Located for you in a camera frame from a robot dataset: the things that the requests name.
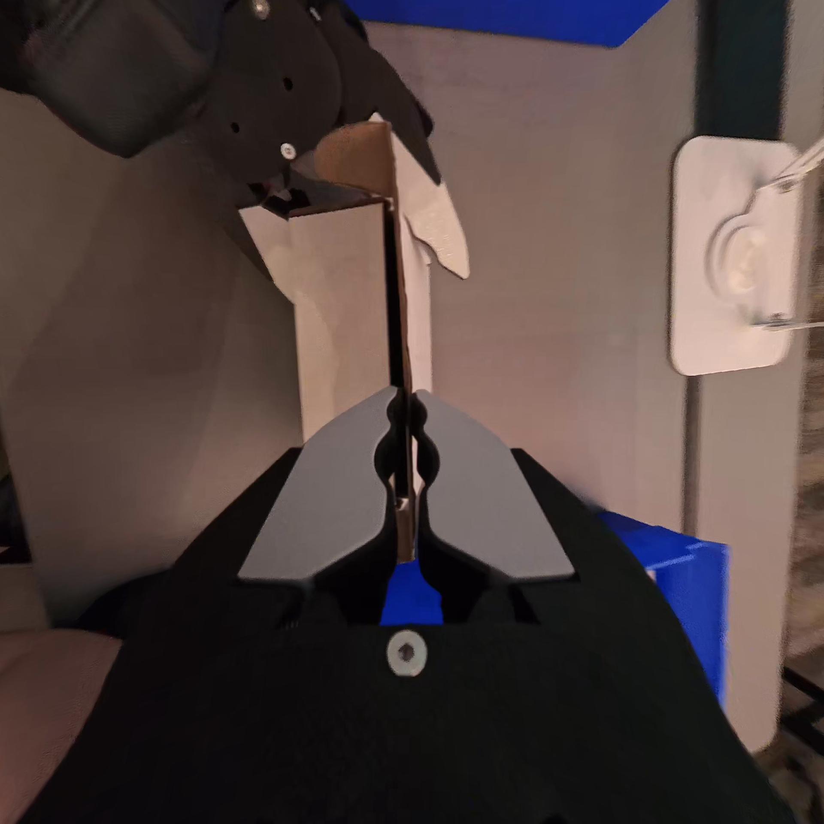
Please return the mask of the blue plastic bin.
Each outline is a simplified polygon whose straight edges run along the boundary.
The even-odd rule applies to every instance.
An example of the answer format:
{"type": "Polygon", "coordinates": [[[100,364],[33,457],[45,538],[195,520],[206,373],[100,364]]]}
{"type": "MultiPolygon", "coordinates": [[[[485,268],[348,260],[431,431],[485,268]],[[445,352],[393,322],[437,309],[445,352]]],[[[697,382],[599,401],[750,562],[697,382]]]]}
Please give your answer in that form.
{"type": "MultiPolygon", "coordinates": [[[[728,549],[618,513],[599,518],[642,564],[691,642],[718,703],[724,706],[727,671],[728,549]]],[[[441,595],[424,579],[418,560],[398,563],[380,626],[441,625],[441,595]]]]}
{"type": "Polygon", "coordinates": [[[365,21],[617,48],[666,1],[348,1],[365,21]]]}

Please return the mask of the black mat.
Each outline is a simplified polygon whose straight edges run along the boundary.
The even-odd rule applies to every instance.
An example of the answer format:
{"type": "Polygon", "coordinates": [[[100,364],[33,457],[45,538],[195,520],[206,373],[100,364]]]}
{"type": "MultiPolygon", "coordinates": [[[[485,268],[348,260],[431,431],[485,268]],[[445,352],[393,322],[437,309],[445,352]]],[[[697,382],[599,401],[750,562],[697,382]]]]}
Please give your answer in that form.
{"type": "Polygon", "coordinates": [[[777,141],[788,1],[698,1],[697,136],[777,141]]]}

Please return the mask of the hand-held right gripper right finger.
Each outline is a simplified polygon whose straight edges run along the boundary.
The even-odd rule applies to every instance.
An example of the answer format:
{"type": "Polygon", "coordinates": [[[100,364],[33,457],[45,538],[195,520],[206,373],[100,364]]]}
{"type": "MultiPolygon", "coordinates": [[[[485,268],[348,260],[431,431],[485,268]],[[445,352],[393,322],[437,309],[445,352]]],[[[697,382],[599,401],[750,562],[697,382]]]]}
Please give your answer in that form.
{"type": "Polygon", "coordinates": [[[567,581],[570,558],[512,451],[429,391],[415,394],[426,525],[458,558],[504,581],[567,581]]]}

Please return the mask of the white sign stand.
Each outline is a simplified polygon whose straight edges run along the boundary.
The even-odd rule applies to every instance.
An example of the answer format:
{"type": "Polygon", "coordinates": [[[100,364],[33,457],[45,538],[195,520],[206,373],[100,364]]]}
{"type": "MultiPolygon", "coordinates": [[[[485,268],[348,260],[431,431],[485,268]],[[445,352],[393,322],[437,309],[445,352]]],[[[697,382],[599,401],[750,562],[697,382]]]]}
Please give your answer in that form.
{"type": "Polygon", "coordinates": [[[673,165],[669,356],[686,377],[780,363],[797,314],[805,180],[823,138],[697,136],[673,165]]]}

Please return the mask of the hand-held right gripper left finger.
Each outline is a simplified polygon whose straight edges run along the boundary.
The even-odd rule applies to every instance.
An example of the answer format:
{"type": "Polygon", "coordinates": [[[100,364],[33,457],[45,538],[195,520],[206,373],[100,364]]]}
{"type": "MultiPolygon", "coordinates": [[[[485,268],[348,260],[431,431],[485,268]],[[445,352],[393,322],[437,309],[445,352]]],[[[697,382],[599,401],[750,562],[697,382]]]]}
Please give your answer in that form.
{"type": "Polygon", "coordinates": [[[387,386],[309,438],[239,571],[244,582],[314,583],[396,525],[406,497],[406,392],[387,386]]]}

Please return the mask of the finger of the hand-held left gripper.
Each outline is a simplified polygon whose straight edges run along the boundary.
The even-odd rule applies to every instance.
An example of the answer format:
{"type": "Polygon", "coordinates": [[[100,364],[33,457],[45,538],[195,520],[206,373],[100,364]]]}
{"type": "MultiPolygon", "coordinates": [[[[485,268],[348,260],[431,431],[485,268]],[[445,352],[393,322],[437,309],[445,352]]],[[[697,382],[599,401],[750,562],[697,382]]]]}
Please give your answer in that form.
{"type": "Polygon", "coordinates": [[[386,202],[385,169],[357,158],[312,156],[313,169],[283,159],[260,161],[260,205],[288,221],[386,202]]]}
{"type": "Polygon", "coordinates": [[[336,124],[366,122],[379,115],[440,185],[441,174],[428,141],[433,120],[395,68],[371,47],[360,18],[344,2],[322,2],[322,35],[341,77],[342,103],[336,124]]]}

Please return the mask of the white cardboard box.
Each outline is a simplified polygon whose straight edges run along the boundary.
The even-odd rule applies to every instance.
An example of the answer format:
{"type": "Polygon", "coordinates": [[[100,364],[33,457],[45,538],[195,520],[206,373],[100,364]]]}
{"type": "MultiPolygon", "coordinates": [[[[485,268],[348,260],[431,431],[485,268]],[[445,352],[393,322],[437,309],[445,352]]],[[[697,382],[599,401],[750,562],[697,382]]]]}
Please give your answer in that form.
{"type": "MultiPolygon", "coordinates": [[[[304,441],[387,386],[432,389],[430,266],[470,274],[467,241],[436,185],[379,115],[321,141],[320,158],[385,169],[388,200],[288,221],[262,206],[242,219],[273,283],[294,305],[304,441]]],[[[406,497],[397,484],[402,560],[414,552],[417,445],[406,433],[406,497]]]]}

